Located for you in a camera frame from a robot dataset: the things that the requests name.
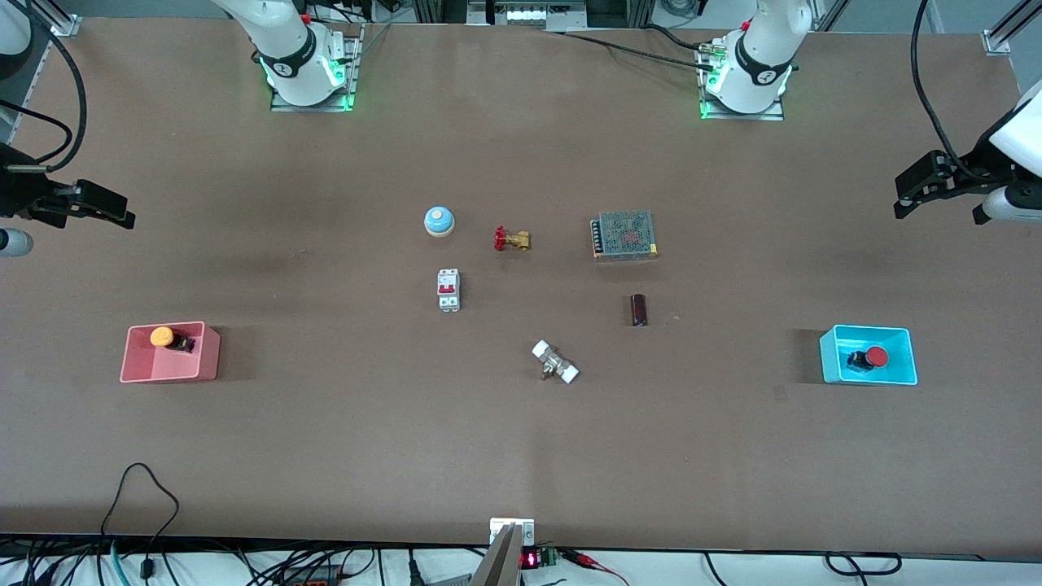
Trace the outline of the yellow push button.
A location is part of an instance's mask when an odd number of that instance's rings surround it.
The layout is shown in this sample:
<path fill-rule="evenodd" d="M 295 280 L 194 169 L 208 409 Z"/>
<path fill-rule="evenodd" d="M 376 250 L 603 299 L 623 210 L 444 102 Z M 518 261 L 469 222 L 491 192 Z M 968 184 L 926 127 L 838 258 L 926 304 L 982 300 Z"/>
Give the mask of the yellow push button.
<path fill-rule="evenodd" d="M 171 326 L 157 326 L 152 329 L 149 341 L 153 348 L 163 348 L 171 352 L 192 353 L 196 346 L 196 340 L 185 331 L 174 329 Z"/>

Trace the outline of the red push button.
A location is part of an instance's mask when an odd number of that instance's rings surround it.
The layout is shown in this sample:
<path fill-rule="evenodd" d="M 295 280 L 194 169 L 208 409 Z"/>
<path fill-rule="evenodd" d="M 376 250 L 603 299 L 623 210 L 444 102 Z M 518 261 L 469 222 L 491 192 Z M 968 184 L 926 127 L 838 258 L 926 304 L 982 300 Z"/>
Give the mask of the red push button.
<path fill-rule="evenodd" d="M 845 370 L 854 375 L 867 376 L 882 372 L 889 364 L 889 352 L 879 345 L 857 348 L 846 356 Z"/>

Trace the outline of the pink plastic box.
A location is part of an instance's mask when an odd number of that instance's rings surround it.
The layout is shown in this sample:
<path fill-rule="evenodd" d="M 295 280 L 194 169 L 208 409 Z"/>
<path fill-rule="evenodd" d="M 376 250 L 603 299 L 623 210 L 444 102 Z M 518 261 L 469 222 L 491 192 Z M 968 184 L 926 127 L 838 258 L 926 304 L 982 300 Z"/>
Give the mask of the pink plastic box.
<path fill-rule="evenodd" d="M 190 342 L 189 352 L 153 344 L 154 329 L 171 329 L 173 342 Z M 201 383 L 218 379 L 222 337 L 203 321 L 144 324 L 127 329 L 121 383 Z"/>

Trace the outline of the cyan plastic box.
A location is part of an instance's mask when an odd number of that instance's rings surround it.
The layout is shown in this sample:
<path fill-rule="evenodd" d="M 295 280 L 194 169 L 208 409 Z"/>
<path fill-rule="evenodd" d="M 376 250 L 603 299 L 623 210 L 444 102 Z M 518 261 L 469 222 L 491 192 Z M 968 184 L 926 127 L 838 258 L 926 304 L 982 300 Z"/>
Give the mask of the cyan plastic box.
<path fill-rule="evenodd" d="M 859 376 L 845 370 L 846 357 L 857 348 L 879 345 L 890 362 L 882 372 Z M 916 386 L 917 367 L 908 329 L 863 324 L 837 324 L 820 338 L 822 379 L 826 383 L 867 386 Z"/>

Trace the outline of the metal mesh power supply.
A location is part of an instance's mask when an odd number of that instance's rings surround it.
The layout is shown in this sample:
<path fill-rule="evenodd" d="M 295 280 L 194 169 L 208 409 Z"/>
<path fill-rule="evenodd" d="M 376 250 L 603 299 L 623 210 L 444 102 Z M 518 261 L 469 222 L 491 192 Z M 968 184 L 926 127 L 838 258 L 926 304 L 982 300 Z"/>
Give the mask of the metal mesh power supply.
<path fill-rule="evenodd" d="M 654 215 L 649 210 L 600 212 L 589 222 L 593 259 L 598 263 L 656 260 Z"/>

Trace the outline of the metal valve white ends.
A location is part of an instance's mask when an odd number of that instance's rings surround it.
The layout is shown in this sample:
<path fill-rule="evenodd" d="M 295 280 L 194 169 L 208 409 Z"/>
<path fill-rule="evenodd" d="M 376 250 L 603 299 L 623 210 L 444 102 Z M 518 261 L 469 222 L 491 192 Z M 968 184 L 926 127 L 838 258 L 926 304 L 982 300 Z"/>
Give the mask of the metal valve white ends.
<path fill-rule="evenodd" d="M 540 340 L 532 348 L 532 355 L 542 365 L 541 379 L 561 379 L 564 383 L 572 383 L 580 375 L 580 370 L 566 357 L 559 353 L 559 349 L 546 340 Z"/>

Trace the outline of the white lit device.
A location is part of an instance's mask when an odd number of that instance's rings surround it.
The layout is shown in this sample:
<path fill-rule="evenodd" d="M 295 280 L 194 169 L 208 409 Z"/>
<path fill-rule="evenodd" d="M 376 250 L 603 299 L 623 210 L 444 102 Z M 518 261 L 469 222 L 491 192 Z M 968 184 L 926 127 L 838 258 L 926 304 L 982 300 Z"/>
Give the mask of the white lit device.
<path fill-rule="evenodd" d="M 546 31 L 588 27 L 585 0 L 466 0 L 466 23 Z"/>

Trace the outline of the aluminium frame profile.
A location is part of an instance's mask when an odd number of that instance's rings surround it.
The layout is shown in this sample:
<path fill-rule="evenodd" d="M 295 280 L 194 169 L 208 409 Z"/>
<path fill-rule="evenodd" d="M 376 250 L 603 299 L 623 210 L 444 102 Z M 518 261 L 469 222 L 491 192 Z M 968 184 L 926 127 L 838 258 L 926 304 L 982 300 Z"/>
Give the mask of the aluminium frame profile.
<path fill-rule="evenodd" d="M 76 130 L 48 119 L 47 123 L 63 129 L 63 146 L 49 155 L 38 157 L 38 164 L 47 164 L 67 149 L 74 153 L 81 148 L 88 123 L 85 82 L 81 70 L 59 39 L 74 36 L 81 19 L 66 13 L 57 0 L 0 0 L 0 83 L 17 77 L 33 57 L 36 36 L 50 43 L 63 55 L 63 60 L 71 72 L 76 88 L 77 126 Z"/>
<path fill-rule="evenodd" d="M 1011 52 L 1009 42 L 1027 29 L 1032 21 L 1042 15 L 1042 0 L 1018 0 L 990 28 L 979 33 L 987 56 L 1002 56 Z"/>

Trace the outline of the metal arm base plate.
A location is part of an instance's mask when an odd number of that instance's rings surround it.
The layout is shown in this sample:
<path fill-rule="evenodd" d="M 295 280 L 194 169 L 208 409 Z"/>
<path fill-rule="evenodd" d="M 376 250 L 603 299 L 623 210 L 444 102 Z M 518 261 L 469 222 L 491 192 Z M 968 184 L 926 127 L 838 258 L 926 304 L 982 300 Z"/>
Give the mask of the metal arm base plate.
<path fill-rule="evenodd" d="M 363 36 L 344 36 L 341 31 L 312 23 L 309 30 L 317 34 L 315 55 L 299 71 L 298 83 L 291 88 L 290 96 L 317 97 L 315 103 L 291 103 L 279 92 L 279 86 L 265 71 L 265 81 L 271 89 L 272 112 L 350 112 L 353 109 L 359 77 Z"/>
<path fill-rule="evenodd" d="M 793 73 L 791 63 L 784 67 L 763 68 L 751 72 L 733 59 L 729 48 L 703 44 L 694 52 L 696 64 L 706 66 L 698 74 L 698 99 L 701 119 L 782 121 L 782 95 Z"/>

